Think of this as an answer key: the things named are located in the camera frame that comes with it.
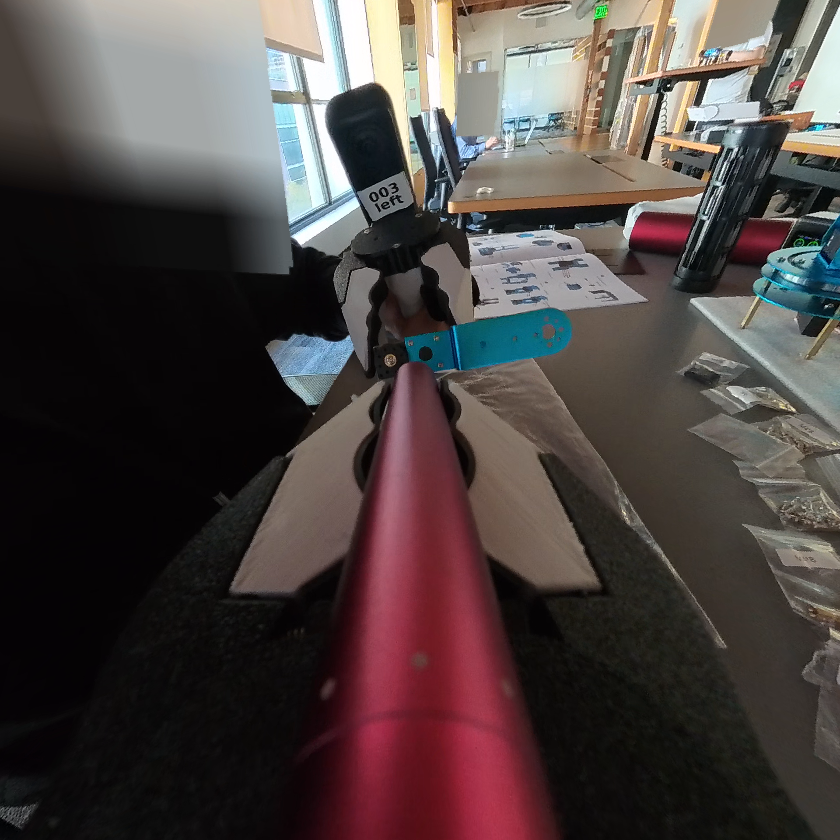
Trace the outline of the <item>black patterned cylinder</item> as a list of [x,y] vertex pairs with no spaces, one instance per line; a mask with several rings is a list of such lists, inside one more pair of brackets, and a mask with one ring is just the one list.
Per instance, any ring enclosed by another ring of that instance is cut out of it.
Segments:
[[767,183],[791,121],[751,121],[726,128],[670,285],[714,291]]

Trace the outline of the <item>wooden shelving unit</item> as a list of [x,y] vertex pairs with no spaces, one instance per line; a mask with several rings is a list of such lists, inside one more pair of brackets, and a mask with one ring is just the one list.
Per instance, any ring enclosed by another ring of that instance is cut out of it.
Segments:
[[[606,83],[613,80],[619,82],[621,87],[616,106],[617,136],[612,141],[612,147],[628,155],[640,155],[642,131],[650,109],[650,95],[642,93],[642,101],[637,103],[635,89],[643,84],[642,81],[630,77],[620,78],[617,70],[609,69],[616,31],[608,27],[608,16],[593,20],[594,5],[598,3],[602,2],[579,2],[574,10],[577,18],[592,17],[593,21],[577,134],[583,137],[599,129]],[[646,76],[665,68],[670,51],[670,47],[666,45],[668,31],[676,27],[676,20],[673,18],[675,5],[674,1],[654,3],[657,12],[654,24],[650,32],[644,28],[642,34],[636,38],[627,63],[628,70],[641,70],[642,75]]]

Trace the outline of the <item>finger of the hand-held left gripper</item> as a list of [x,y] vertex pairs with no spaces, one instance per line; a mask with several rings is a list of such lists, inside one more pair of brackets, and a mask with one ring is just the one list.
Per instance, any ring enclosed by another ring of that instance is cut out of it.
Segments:
[[475,320],[474,281],[469,252],[450,243],[438,243],[419,256],[421,311],[447,325]]
[[380,317],[383,297],[376,297],[387,286],[381,273],[373,268],[357,268],[350,273],[344,301],[344,320],[349,331],[355,355],[365,375],[374,378],[374,351],[380,345],[383,323]]

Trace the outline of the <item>grey desk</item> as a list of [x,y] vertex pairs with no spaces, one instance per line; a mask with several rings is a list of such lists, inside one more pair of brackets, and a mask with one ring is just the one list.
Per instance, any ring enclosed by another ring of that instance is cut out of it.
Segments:
[[689,433],[713,411],[677,375],[699,352],[744,354],[640,255],[647,303],[570,314],[540,365],[725,648],[666,614],[623,560],[624,597],[562,597],[513,624],[520,677],[566,838],[838,838],[838,772],[814,754],[824,633],[795,614],[742,525],[774,527],[731,459]]

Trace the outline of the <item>red electric screwdriver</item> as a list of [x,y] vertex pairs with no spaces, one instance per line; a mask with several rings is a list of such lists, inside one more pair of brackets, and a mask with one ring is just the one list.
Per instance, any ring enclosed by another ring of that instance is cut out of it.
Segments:
[[434,374],[388,399],[287,838],[560,838]]

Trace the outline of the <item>large paned window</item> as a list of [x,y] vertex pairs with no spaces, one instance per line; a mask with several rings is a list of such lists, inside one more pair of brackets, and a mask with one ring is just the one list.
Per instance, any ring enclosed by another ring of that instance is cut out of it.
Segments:
[[323,62],[272,47],[266,55],[287,211],[297,232],[352,197],[326,125],[327,105],[347,89],[348,76],[343,52],[334,45]]

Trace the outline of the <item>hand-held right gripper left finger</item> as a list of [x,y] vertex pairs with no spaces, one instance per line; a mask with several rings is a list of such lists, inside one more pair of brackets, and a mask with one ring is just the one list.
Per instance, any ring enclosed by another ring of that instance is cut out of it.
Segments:
[[348,552],[363,499],[354,460],[382,388],[373,385],[291,451],[232,595],[292,596]]

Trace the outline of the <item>open instruction manual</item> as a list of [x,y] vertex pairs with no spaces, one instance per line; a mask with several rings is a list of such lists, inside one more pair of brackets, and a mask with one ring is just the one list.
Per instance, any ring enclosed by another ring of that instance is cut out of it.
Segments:
[[468,237],[477,319],[646,302],[582,242],[550,230]]

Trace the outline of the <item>blue metal servo bracket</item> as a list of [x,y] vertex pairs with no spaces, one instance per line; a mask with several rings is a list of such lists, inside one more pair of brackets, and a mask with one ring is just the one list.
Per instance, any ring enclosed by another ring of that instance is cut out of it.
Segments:
[[562,352],[572,324],[562,311],[546,308],[485,318],[404,340],[407,359],[433,371],[470,371],[535,360]]

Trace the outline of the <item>pile of small screw bags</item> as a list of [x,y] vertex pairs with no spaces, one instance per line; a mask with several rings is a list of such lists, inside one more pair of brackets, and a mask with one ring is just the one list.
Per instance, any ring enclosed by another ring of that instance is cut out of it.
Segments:
[[814,751],[839,767],[838,495],[810,478],[804,462],[838,465],[838,433],[799,412],[772,388],[742,385],[747,366],[700,353],[678,370],[705,386],[703,396],[722,412],[689,432],[735,457],[740,477],[778,519],[780,528],[744,526],[755,539],[785,600],[798,616],[827,634],[803,670],[817,687]]

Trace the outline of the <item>beige roller blind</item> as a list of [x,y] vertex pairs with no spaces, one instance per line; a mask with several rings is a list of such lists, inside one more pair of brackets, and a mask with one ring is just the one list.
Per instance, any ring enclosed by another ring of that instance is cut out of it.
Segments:
[[313,1],[259,1],[266,47],[323,63]]

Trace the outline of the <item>black device green display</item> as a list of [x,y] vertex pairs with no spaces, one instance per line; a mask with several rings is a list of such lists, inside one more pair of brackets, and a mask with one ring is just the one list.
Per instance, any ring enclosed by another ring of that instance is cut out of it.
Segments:
[[783,249],[819,249],[830,228],[838,219],[838,213],[828,211],[809,213],[794,220],[787,234]]

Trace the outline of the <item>person's left forearm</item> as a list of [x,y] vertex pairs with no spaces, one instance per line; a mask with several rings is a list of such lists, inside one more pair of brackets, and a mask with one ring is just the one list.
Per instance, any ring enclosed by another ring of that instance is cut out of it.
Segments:
[[341,257],[291,242],[292,266],[290,332],[339,342],[349,336],[334,285]]

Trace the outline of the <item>person's black top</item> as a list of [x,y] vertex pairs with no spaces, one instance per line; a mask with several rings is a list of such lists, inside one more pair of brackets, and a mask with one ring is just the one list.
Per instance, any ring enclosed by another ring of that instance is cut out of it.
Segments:
[[46,776],[161,570],[311,412],[215,214],[2,185],[2,783]]

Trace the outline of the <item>long wooden table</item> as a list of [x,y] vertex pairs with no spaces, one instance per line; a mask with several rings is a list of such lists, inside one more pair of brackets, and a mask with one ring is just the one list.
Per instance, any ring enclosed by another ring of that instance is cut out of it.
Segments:
[[[480,186],[494,188],[476,196]],[[470,162],[455,187],[452,214],[632,206],[701,194],[703,181],[618,150],[524,147],[487,152]]]

